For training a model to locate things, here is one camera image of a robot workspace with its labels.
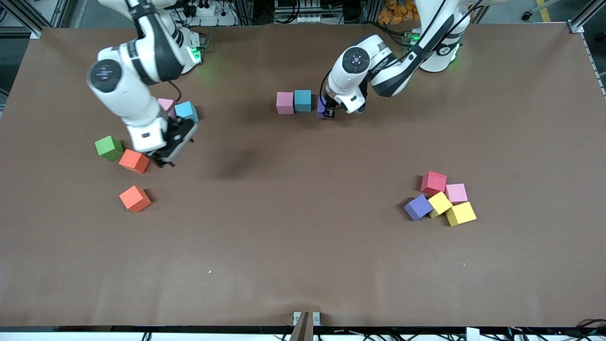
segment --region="light blue cube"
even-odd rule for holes
[[[178,117],[188,118],[194,122],[198,122],[198,113],[193,104],[189,101],[175,105],[175,112]]]
[[[295,111],[311,111],[311,90],[295,90]]]

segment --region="floor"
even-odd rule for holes
[[[512,23],[524,22],[521,19],[523,12],[537,6],[543,0],[508,0],[505,4],[490,8],[482,23]],[[561,0],[548,8],[547,15],[533,15],[527,22],[566,21],[578,14],[587,0]],[[12,21],[10,14],[5,18]],[[594,37],[606,28],[606,10],[599,11],[585,26],[585,38],[593,55],[598,72],[606,72],[606,41],[596,42]],[[82,28],[128,28],[132,23],[119,13],[101,5],[97,0],[80,0],[74,8],[70,18],[71,27]],[[0,39],[0,88],[10,91],[21,59],[27,48],[28,39]]]

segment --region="block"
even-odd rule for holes
[[[295,95],[292,92],[278,92],[276,96],[276,109],[280,115],[294,115]]]
[[[141,212],[141,210],[152,203],[147,194],[137,186],[133,186],[124,191],[124,193],[120,195],[120,200],[122,200],[126,209],[133,212]]]
[[[311,111],[311,90],[295,90],[295,111]]]
[[[324,112],[326,111],[326,107],[324,107],[324,103],[322,103],[322,99],[324,97],[318,97],[318,106],[316,107],[316,117],[324,118]]]
[[[145,173],[147,165],[150,164],[150,159],[145,155],[127,149],[119,162],[120,166],[137,173]]]
[[[436,195],[438,192],[443,192],[445,190],[446,175],[436,172],[428,172],[425,174],[421,183],[421,192],[429,195]]]
[[[173,105],[174,102],[175,101],[168,100],[166,98],[158,98],[158,104],[160,104],[160,107],[164,111],[168,110],[168,108],[170,108],[170,106]],[[170,118],[176,118],[177,117],[177,114],[175,113],[175,108],[174,107],[169,112],[167,112],[166,114]]]
[[[448,200],[444,192],[438,192],[438,194],[429,198],[427,201],[431,204],[433,209],[429,212],[431,218],[435,218],[438,215],[446,212],[449,208],[453,207],[453,204]]]
[[[478,219],[476,213],[473,212],[471,203],[468,201],[459,205],[455,205],[446,211],[446,217],[450,226],[456,226],[468,221]]]
[[[465,190],[465,184],[448,184],[446,185],[446,191],[444,192],[448,200],[456,204],[462,204],[467,201],[467,191]]]
[[[427,201],[425,195],[422,194],[412,199],[411,202],[407,203],[406,206],[404,206],[404,210],[406,210],[406,212],[413,219],[413,221],[421,219],[425,214],[431,212],[432,209],[433,207],[431,206],[429,201]]]
[[[95,141],[95,147],[97,147],[97,154],[107,161],[117,160],[124,154],[122,143],[111,135]]]
[[[193,104],[189,101],[175,105],[175,113],[178,117],[198,122],[198,113],[196,112],[196,108],[194,108]]]

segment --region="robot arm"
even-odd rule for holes
[[[431,6],[428,1],[419,2],[422,24],[427,24],[428,27],[403,60],[395,57],[378,35],[363,37],[354,42],[337,59],[328,75],[324,90],[327,107],[340,104],[348,113],[363,111],[366,82],[370,83],[379,96],[393,97],[402,91],[419,67],[431,72],[444,70],[450,63],[451,56],[456,53],[454,46],[457,46],[469,24],[469,18],[465,18],[446,36],[452,26],[463,18],[467,11],[464,6],[466,2],[468,0],[444,0],[439,13],[429,13],[430,8],[423,8]],[[428,20],[423,20],[424,17],[435,19],[429,25],[426,23]]]
[[[192,51],[201,53],[201,36],[185,27],[177,28],[165,10],[156,8],[173,5],[176,0],[100,1],[130,18],[139,38],[101,50],[88,73],[87,84],[127,126],[135,150],[174,151],[168,133],[180,130],[180,126],[165,116],[147,86],[177,79],[200,63],[199,55]]]

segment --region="brown table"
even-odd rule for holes
[[[175,168],[98,157],[124,125],[85,83],[134,30],[46,30],[0,120],[2,325],[572,326],[606,315],[606,115],[564,24],[473,25],[445,72],[361,116],[279,116],[374,27],[217,29],[179,79],[202,114]],[[156,96],[174,98],[167,84]],[[478,215],[414,223],[433,170]],[[154,203],[135,214],[132,185]]]

